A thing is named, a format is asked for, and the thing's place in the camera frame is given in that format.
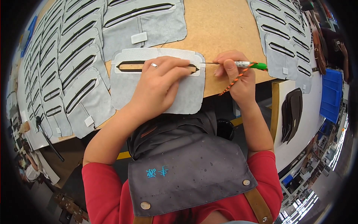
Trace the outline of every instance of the person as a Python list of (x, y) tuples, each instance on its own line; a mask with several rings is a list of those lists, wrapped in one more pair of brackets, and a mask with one ring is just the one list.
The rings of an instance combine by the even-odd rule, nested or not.
[(25, 171), (22, 168), (19, 168), (21, 179), (24, 182), (35, 182), (41, 173), (38, 170), (37, 164), (33, 158), (28, 154), (26, 154), (25, 157), (30, 162), (30, 164), (23, 166), (23, 159), (19, 160), (20, 167), (25, 168)]
[(342, 69), (344, 81), (349, 84), (352, 81), (352, 76), (349, 76), (348, 52), (341, 35), (327, 28), (321, 28), (321, 31), (327, 45), (328, 63)]
[[(232, 82), (242, 71), (242, 68), (236, 67), (234, 61), (249, 60), (237, 50), (220, 53), (213, 61), (220, 63), (215, 76), (228, 76)], [(130, 184), (128, 180), (122, 184), (111, 165), (132, 132), (170, 108), (178, 91), (179, 80), (190, 74), (185, 68), (189, 64), (189, 60), (168, 56), (146, 61), (131, 101), (117, 111), (88, 144), (83, 158), (82, 177), (87, 211), (92, 224), (134, 223)], [(283, 195), (275, 165), (274, 143), (255, 101), (253, 69), (245, 72), (230, 88), (230, 94), (241, 109), (249, 149), (248, 167), (257, 180), (257, 190), (275, 220)], [(233, 220), (258, 223), (244, 194), (156, 215), (152, 223), (218, 224)]]

